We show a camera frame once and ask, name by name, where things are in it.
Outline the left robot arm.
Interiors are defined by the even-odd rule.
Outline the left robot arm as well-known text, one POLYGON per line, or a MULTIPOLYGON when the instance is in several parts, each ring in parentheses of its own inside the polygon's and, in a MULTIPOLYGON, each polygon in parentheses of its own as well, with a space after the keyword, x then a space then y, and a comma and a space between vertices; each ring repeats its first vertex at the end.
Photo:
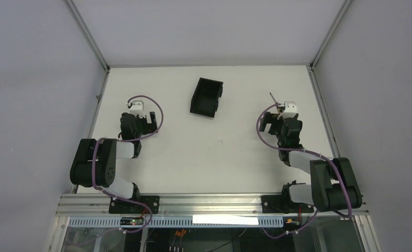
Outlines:
POLYGON ((124 112, 120 118, 119 139, 81 139, 70 168, 74 185, 97 188, 113 198, 141 201, 138 186, 116 175, 117 160, 136 159, 142 148, 141 137, 156 133, 157 119, 124 112))

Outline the small yellow black screwdriver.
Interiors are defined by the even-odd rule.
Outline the small yellow black screwdriver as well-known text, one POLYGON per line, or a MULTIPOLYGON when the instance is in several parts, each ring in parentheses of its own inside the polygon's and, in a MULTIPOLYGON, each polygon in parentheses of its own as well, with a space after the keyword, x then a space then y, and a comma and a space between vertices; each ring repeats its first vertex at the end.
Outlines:
POLYGON ((269 94, 272 100, 274 101, 274 103, 276 104, 277 112, 282 113, 285 109, 285 105, 283 103, 278 102, 271 92, 269 92, 269 94))

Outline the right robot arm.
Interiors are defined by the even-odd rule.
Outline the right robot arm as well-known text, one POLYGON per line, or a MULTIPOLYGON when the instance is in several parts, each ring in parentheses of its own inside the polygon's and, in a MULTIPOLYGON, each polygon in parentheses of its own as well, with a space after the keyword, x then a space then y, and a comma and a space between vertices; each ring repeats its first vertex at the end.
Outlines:
POLYGON ((349 159, 332 159, 307 150, 300 143, 303 122, 298 114, 284 117, 263 112, 257 120, 257 134, 269 126, 269 134, 277 139, 274 149, 287 166, 310 175, 310 184, 286 185, 287 199, 293 203, 313 205, 319 212, 334 212, 351 217, 353 210, 362 205, 362 196, 349 159))

